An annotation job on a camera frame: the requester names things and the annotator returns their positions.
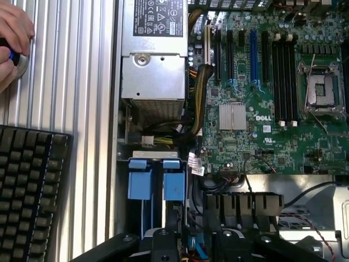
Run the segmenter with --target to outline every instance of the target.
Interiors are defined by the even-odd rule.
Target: blue pcie slot
[[[251,82],[258,82],[258,43],[257,43],[257,31],[250,31],[250,58],[251,58]]]

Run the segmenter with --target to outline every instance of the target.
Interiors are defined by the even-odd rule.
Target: motherboard
[[[281,6],[201,18],[189,66],[215,66],[200,150],[206,173],[242,172],[244,161],[258,155],[278,174],[347,174],[344,28],[339,14]],[[271,170],[251,160],[248,172]]]

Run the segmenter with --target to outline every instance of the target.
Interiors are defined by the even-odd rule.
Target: keyboard
[[[0,126],[0,262],[45,259],[71,142],[67,134]]]

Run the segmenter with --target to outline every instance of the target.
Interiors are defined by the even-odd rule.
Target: finger
[[[6,62],[0,64],[0,82],[11,73],[15,66],[13,65],[12,60],[8,59]]]
[[[11,51],[6,46],[0,46],[0,64],[6,62],[11,55]]]
[[[12,31],[9,25],[5,20],[0,19],[0,35],[3,36],[11,48],[17,53],[22,52],[20,41],[18,40],[17,35]]]
[[[17,35],[22,48],[22,53],[26,56],[29,55],[29,37],[27,36],[27,33],[23,28],[20,19],[1,8],[0,17],[9,25],[12,31]]]
[[[13,80],[15,80],[17,75],[17,67],[13,67],[12,71],[8,76],[0,82],[0,93],[4,91],[11,83]]]
[[[2,9],[21,19],[25,25],[25,29],[29,36],[35,36],[35,28],[33,22],[28,17],[27,13],[22,9],[10,3],[2,4]]]

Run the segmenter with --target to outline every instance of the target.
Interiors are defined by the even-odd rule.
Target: metal panel
[[[116,0],[8,2],[26,10],[36,36],[25,75],[0,95],[0,123],[74,136],[69,190],[62,192],[48,259],[67,261],[113,233],[116,144],[113,154],[108,146]]]

